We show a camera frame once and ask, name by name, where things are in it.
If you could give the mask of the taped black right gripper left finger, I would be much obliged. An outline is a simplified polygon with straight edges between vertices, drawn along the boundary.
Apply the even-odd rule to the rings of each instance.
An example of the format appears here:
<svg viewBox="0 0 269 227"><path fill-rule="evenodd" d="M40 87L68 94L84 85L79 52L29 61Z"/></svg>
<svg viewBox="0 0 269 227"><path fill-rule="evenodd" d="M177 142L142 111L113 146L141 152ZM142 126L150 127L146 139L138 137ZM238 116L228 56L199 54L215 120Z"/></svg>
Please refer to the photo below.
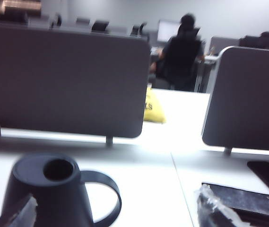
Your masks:
<svg viewBox="0 0 269 227"><path fill-rule="evenodd" d="M0 227L33 227L38 206L32 194L26 195L0 216Z"/></svg>

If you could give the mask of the plastic-wrapped black right gripper right finger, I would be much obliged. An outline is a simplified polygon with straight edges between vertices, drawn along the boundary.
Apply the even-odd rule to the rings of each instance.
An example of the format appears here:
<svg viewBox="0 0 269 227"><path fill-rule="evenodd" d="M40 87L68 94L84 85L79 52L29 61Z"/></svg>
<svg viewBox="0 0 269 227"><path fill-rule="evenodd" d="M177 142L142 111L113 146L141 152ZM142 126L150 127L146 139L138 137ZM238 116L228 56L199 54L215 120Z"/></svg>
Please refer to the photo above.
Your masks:
<svg viewBox="0 0 269 227"><path fill-rule="evenodd" d="M203 184L197 191L197 215L200 227L244 227L245 222L231 208L227 207Z"/></svg>

